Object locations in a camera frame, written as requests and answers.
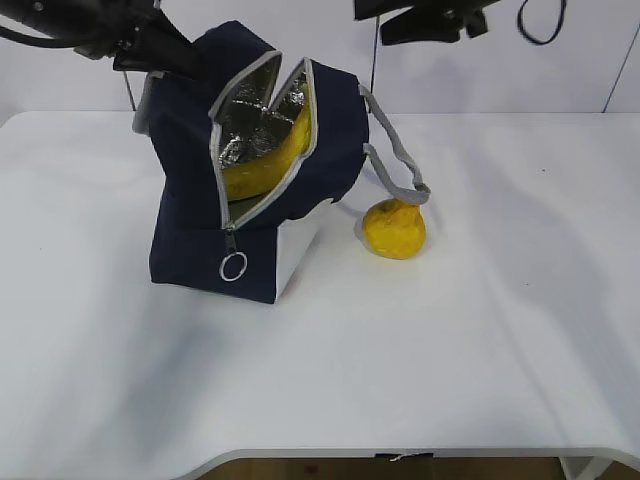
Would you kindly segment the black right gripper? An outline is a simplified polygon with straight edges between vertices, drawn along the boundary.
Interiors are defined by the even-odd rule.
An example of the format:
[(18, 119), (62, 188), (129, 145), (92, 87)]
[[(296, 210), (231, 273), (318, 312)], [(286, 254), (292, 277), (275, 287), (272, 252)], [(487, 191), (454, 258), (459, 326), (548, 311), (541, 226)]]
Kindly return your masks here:
[(484, 9), (498, 0), (451, 0), (442, 5), (417, 6), (420, 3), (420, 0), (354, 0), (354, 19), (362, 21), (414, 7), (380, 27), (384, 46), (413, 42), (455, 43), (460, 40), (462, 29), (469, 38), (487, 33)]

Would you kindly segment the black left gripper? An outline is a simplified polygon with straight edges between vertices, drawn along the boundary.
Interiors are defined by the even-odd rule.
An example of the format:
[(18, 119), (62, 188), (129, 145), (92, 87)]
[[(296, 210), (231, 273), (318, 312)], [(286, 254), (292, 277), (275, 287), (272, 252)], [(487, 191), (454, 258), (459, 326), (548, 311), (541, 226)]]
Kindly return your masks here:
[(158, 1), (100, 1), (88, 43), (73, 48), (86, 58), (113, 58), (115, 71), (162, 72), (194, 81), (209, 77), (204, 55), (166, 17)]

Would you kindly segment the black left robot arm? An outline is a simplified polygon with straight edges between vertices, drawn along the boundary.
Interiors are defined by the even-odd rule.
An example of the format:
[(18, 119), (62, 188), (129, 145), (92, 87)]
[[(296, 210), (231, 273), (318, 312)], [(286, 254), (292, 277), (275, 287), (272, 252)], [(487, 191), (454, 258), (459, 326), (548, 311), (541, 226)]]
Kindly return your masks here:
[(72, 49), (91, 60), (108, 57), (115, 71), (208, 77), (203, 54), (158, 1), (2, 0), (1, 15), (41, 34), (2, 27), (1, 37), (17, 44)]

